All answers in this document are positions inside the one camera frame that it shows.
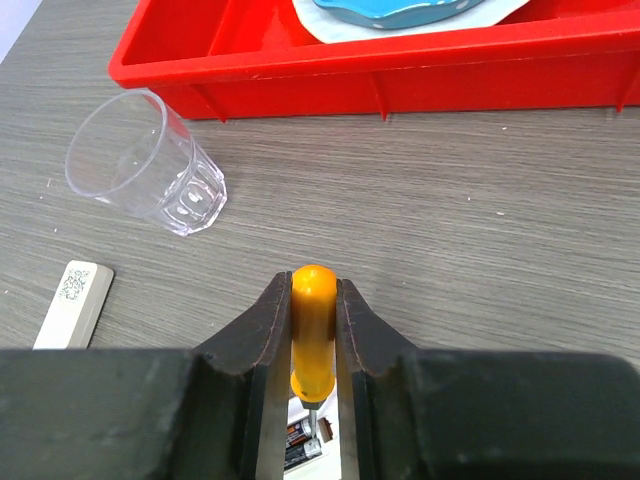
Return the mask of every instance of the cup rim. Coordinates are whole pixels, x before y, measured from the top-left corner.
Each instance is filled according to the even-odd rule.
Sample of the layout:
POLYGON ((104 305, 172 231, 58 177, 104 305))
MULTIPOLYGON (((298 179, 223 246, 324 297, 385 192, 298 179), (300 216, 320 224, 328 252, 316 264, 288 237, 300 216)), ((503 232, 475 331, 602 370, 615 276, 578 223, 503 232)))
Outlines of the cup rim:
POLYGON ((64 162, 64 174, 65 174, 65 177, 67 178, 67 183, 69 184, 71 189, 75 193, 77 193, 78 195, 82 195, 83 197, 95 198, 95 197, 108 195, 110 193, 113 193, 113 192, 115 192, 117 190, 120 190, 121 188, 126 187, 127 185, 129 185, 133 180, 138 178, 138 176, 140 174, 142 174, 142 172, 144 172, 146 170, 146 168, 149 166, 151 161, 155 158, 156 154, 158 153, 158 150, 160 150, 160 144, 162 143, 162 140, 164 139, 164 136, 165 136, 166 131, 167 131, 168 118, 169 118, 169 114, 168 114, 168 111, 167 111, 167 105, 164 103, 162 98, 160 98, 154 92, 152 92, 150 90, 147 90, 147 89, 138 88, 138 89, 133 89, 133 90, 126 90, 126 91, 124 91, 122 93, 119 93, 118 95, 116 95, 114 97, 111 97, 109 100, 104 102, 102 105, 100 105, 98 108, 96 108, 93 112, 91 112, 91 114, 87 118, 85 118, 84 121, 80 124, 80 126, 76 130, 76 133, 73 135, 73 139, 71 140, 71 143, 69 144, 69 148, 67 149, 67 155, 66 155, 65 162, 64 162), (83 130, 86 128, 86 126, 100 112, 102 112, 106 107, 108 107, 109 105, 111 105, 114 102, 117 102, 117 101, 121 100, 122 98, 129 97, 129 96, 134 96, 134 95, 142 95, 142 96, 145 96, 145 97, 149 97, 149 98, 153 99, 153 101, 156 102, 158 105, 160 105, 160 110, 162 112, 162 124, 161 124, 160 135, 158 135, 158 139, 156 141, 156 144, 153 147, 153 150, 151 150, 151 153, 149 154, 149 157, 145 160, 144 165, 142 165, 140 167, 140 169, 136 172, 136 174, 133 175, 131 178, 128 178, 127 180, 122 182, 117 187, 114 187, 114 188, 111 188, 111 189, 108 189, 108 190, 104 190, 104 191, 98 191, 98 192, 88 192, 86 190, 81 189, 80 187, 78 187, 73 182, 73 180, 71 178, 70 171, 69 171, 70 170, 71 153, 73 152, 74 147, 76 146, 76 143, 78 142, 80 134, 83 132, 83 130))

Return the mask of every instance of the qr code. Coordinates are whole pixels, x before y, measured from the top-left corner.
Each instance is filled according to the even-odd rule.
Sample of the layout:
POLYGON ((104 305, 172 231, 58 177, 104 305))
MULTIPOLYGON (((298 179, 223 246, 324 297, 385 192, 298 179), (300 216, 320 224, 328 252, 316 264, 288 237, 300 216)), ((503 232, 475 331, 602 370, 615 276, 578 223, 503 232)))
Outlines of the qr code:
POLYGON ((90 274, 91 272, 87 270, 71 270, 62 284, 58 296, 65 300, 77 300, 84 290, 90 274))

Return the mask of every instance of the white floor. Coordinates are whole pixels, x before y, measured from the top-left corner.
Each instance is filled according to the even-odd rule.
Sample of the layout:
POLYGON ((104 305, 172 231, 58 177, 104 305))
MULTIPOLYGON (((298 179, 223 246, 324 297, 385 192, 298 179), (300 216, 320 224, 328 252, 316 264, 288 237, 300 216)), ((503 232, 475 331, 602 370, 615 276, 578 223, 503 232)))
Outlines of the white floor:
POLYGON ((16 43, 42 0, 2 0, 0 2, 0 64, 16 43))

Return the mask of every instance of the screwdriver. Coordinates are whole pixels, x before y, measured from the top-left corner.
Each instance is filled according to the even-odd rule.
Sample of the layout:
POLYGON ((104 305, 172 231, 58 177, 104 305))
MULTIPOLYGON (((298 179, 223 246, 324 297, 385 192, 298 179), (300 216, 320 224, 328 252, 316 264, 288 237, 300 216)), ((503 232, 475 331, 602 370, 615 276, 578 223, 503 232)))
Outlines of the screwdriver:
POLYGON ((309 410, 311 438, 316 437, 317 410, 335 383, 336 295, 336 275, 326 267, 307 265, 293 274, 291 388, 309 410))

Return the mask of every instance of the white eraser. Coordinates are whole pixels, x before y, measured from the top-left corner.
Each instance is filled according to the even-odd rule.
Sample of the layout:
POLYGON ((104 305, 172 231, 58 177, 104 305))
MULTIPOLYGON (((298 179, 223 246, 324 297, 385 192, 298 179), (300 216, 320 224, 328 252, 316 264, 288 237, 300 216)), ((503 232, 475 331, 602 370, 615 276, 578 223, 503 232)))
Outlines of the white eraser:
POLYGON ((33 349, 87 348, 111 280, 103 265, 69 262, 33 349))

